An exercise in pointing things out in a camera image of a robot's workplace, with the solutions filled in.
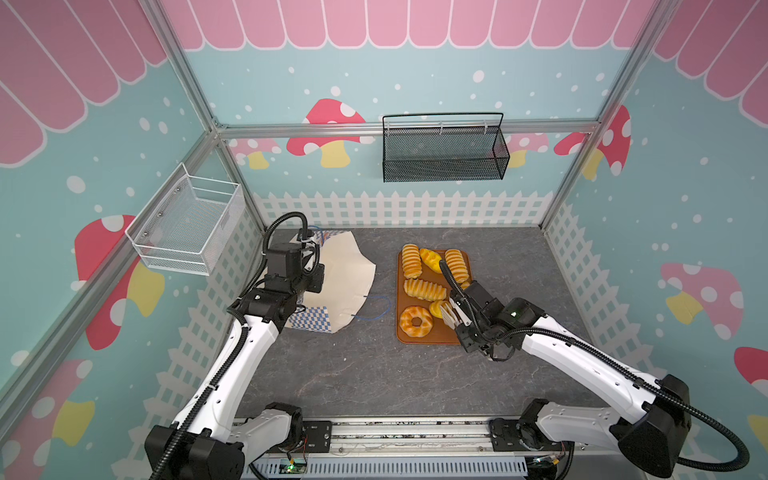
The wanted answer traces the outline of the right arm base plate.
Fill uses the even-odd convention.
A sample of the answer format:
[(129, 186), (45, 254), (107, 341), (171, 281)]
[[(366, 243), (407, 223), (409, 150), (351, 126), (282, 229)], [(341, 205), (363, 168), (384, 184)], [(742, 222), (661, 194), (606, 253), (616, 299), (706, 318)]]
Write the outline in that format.
[(497, 417), (491, 419), (488, 426), (495, 452), (565, 453), (568, 451), (568, 447), (563, 442), (551, 441), (531, 422)]

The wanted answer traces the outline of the yellow fake bread roll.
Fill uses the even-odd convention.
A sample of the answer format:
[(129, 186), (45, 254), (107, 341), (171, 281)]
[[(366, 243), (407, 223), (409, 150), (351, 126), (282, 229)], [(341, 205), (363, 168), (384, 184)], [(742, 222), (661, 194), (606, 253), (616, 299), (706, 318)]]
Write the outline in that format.
[(469, 268), (464, 255), (460, 250), (449, 249), (445, 251), (444, 259), (450, 269), (453, 278), (458, 284), (467, 282), (470, 278)]

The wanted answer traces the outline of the yellow fake croissant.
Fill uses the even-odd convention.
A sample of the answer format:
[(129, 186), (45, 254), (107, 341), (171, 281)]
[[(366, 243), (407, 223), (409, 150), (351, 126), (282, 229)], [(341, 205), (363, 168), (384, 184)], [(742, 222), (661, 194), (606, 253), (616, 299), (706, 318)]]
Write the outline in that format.
[(433, 272), (437, 274), (442, 274), (442, 270), (440, 267), (440, 262), (443, 260), (442, 256), (438, 254), (436, 251), (427, 249), (427, 248), (421, 248), (419, 250), (420, 258), (422, 262)]

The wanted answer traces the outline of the ridged yellow fake bread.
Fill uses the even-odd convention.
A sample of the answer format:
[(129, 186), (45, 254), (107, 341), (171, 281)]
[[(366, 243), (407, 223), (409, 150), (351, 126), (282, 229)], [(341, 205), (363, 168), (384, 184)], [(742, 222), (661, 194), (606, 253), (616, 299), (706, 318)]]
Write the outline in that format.
[(401, 265), (406, 279), (418, 279), (423, 273), (420, 249), (415, 244), (405, 244), (401, 251)]

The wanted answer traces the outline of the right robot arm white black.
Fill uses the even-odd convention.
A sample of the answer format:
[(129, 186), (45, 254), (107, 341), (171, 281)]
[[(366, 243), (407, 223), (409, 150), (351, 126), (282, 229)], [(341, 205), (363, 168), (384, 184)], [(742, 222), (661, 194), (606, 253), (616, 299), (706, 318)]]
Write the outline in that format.
[[(440, 271), (450, 287), (443, 309), (461, 346), (492, 362), (509, 360), (517, 351), (558, 368), (597, 395), (606, 406), (569, 407), (535, 399), (519, 417), (520, 442), (529, 450), (546, 443), (597, 445), (621, 453), (643, 472), (669, 478), (677, 466), (709, 472), (734, 472), (750, 460), (746, 444), (721, 422), (690, 405), (681, 379), (641, 372), (605, 354), (564, 328), (543, 309), (516, 297), (502, 304), (478, 282), (462, 287), (446, 261)], [(692, 422), (698, 420), (735, 448), (734, 459), (707, 462), (684, 458), (682, 448)]]

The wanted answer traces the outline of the checkered paper bag blue handles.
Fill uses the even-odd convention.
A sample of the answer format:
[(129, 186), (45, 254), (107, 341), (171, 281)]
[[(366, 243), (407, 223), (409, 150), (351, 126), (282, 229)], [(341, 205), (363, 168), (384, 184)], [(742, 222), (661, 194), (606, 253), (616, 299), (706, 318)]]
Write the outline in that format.
[[(390, 298), (371, 293), (376, 265), (361, 253), (352, 232), (312, 226), (310, 233), (320, 246), (324, 281), (319, 293), (304, 294), (288, 328), (333, 334), (354, 320), (376, 321), (392, 311)], [(386, 307), (375, 316), (364, 315), (361, 309), (368, 300), (382, 300)]]

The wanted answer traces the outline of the round orange fake bun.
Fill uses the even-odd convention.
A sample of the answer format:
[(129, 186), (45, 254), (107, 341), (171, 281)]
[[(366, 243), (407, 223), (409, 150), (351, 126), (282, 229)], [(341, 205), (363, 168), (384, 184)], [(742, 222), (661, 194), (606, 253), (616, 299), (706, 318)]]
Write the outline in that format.
[(400, 314), (399, 328), (410, 338), (426, 337), (433, 328), (431, 312), (421, 306), (409, 306)]

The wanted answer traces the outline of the small striped yellow bun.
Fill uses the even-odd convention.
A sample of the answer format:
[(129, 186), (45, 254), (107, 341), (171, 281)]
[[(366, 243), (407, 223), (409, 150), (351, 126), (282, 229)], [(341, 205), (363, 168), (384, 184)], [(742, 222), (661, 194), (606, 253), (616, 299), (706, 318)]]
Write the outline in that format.
[(436, 300), (431, 302), (429, 305), (430, 314), (434, 318), (442, 319), (443, 318), (442, 308), (445, 307), (446, 305), (449, 305), (449, 303), (446, 300)]

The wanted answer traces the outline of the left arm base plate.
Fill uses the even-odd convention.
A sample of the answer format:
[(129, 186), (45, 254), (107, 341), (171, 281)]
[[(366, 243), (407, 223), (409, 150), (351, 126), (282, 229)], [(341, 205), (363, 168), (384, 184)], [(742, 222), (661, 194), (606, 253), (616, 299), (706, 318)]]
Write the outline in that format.
[(302, 453), (328, 453), (332, 436), (333, 423), (327, 420), (303, 420), (301, 427), (292, 425), (289, 428), (288, 437), (281, 443), (272, 446), (268, 453), (290, 452)]

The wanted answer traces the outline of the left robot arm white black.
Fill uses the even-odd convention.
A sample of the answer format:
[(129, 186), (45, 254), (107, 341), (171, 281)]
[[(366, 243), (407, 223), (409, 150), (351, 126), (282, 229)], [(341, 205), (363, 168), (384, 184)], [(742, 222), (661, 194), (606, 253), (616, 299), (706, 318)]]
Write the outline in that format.
[(322, 289), (320, 246), (301, 212), (280, 216), (262, 240), (255, 276), (228, 307), (225, 346), (193, 398), (144, 442), (153, 479), (238, 479), (269, 450), (286, 456), (307, 444), (299, 407), (273, 402), (247, 423), (233, 421), (247, 384), (305, 293)]

